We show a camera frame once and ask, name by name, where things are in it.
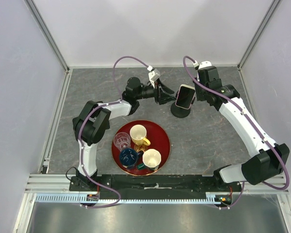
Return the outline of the cream cased smartphone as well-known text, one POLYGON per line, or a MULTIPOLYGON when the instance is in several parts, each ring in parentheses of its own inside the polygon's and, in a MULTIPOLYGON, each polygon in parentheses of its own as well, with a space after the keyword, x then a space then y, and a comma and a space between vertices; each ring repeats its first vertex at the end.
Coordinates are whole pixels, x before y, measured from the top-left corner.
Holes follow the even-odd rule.
POLYGON ((181 84, 178 90, 175 105, 179 108, 190 109, 195 99, 195 88, 186 84, 181 84))

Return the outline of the black phone stand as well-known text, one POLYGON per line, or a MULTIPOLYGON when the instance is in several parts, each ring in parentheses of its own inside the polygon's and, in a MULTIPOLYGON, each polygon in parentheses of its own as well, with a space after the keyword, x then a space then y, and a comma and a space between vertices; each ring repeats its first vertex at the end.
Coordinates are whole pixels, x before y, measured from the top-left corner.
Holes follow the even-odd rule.
POLYGON ((175 105, 175 102, 171 105, 170 111, 172 113, 173 116, 177 117, 177 118, 185 118, 187 117, 190 112, 191 112, 191 108, 186 110, 183 108, 179 108, 175 105))

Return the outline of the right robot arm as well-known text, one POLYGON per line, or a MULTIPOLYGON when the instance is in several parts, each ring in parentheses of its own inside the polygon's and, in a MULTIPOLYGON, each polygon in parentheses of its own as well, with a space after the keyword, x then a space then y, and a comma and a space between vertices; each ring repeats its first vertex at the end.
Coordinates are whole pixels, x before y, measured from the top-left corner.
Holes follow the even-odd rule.
POLYGON ((286 144, 277 144, 248 112, 244 101, 234 86, 222 85, 218 70, 209 61, 196 66, 196 98, 206 101, 222 114, 244 142, 250 159, 237 165, 215 170, 213 187, 224 191, 232 182, 264 183, 284 169, 290 150, 286 144))

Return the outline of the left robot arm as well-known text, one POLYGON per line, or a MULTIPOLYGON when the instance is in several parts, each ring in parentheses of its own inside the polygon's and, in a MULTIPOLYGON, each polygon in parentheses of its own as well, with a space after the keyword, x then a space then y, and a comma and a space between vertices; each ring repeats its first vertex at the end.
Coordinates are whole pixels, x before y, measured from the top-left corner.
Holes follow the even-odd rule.
POLYGON ((121 99, 103 103, 88 101, 79 116, 73 118, 73 130, 79 144, 80 158, 76 176, 86 191, 95 189, 97 180, 97 144, 110 128, 109 120, 129 116, 140 106, 139 100, 153 98, 158 104, 175 100, 174 91, 160 80, 153 84, 142 84, 137 77, 129 78, 121 99))

